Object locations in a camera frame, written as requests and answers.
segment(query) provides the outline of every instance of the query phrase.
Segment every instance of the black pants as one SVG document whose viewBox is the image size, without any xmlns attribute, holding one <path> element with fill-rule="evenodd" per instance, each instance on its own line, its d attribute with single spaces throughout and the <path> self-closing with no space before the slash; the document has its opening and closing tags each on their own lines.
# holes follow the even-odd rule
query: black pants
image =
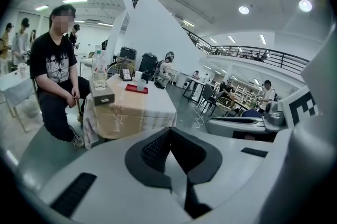
<svg viewBox="0 0 337 224">
<path fill-rule="evenodd" d="M 69 80 L 59 83 L 63 89 L 72 92 L 72 82 Z M 90 93 L 89 81 L 83 77 L 78 77 L 78 89 L 80 91 L 80 98 L 85 99 Z M 67 115 L 65 108 L 68 105 L 66 99 L 55 94 L 41 90 L 38 93 L 38 101 L 40 103 L 43 123 L 46 129 L 59 140 L 72 141 L 74 138 L 73 131 L 69 128 L 67 122 Z M 81 112 L 84 111 L 83 101 L 81 105 Z"/>
</svg>

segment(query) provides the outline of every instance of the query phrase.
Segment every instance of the hand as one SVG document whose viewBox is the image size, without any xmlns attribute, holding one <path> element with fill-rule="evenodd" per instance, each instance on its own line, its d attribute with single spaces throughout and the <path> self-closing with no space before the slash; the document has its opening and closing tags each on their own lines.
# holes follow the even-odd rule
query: hand
<svg viewBox="0 0 337 224">
<path fill-rule="evenodd" d="M 76 99 L 76 100 L 78 100 L 80 98 L 80 91 L 78 90 L 78 88 L 73 87 L 72 95 L 73 95 L 73 98 Z"/>
<path fill-rule="evenodd" d="M 67 100 L 67 104 L 69 105 L 69 108 L 73 108 L 76 105 L 76 100 L 71 94 L 67 96 L 66 100 Z"/>
</svg>

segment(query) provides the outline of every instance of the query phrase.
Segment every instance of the plaid tablecloth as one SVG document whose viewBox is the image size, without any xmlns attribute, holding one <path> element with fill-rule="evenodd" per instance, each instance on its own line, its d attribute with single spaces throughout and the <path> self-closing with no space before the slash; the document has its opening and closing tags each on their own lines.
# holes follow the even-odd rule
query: plaid tablecloth
<svg viewBox="0 0 337 224">
<path fill-rule="evenodd" d="M 146 87 L 148 94 L 126 91 L 127 84 L 119 74 L 107 80 L 115 93 L 115 102 L 94 106 L 92 95 L 85 100 L 84 140 L 91 148 L 98 141 L 98 135 L 108 139 L 119 139 L 145 130 L 176 125 L 177 111 L 165 89 L 156 88 L 153 82 Z"/>
</svg>

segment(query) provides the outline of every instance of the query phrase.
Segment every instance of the plastic bottle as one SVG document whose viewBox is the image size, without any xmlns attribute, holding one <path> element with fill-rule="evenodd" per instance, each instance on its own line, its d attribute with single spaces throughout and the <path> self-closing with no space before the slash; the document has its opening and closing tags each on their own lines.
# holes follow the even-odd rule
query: plastic bottle
<svg viewBox="0 0 337 224">
<path fill-rule="evenodd" d="M 106 81 L 106 61 L 100 46 L 96 46 L 95 55 L 92 59 L 92 79 L 95 89 L 103 90 L 105 89 Z"/>
</svg>

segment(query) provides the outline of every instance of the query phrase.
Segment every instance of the person in yellow shirt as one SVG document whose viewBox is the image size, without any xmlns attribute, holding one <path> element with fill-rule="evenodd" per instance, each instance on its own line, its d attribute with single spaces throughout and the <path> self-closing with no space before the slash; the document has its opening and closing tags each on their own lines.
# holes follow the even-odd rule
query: person in yellow shirt
<svg viewBox="0 0 337 224">
<path fill-rule="evenodd" d="M 0 40 L 0 70 L 1 70 L 1 75 L 5 75 L 8 74 L 8 50 L 9 50 L 9 46 L 8 46 L 8 34 L 10 33 L 11 29 L 13 28 L 13 24 L 12 23 L 8 23 L 6 25 L 6 30 L 4 32 L 4 34 L 1 37 Z"/>
</svg>

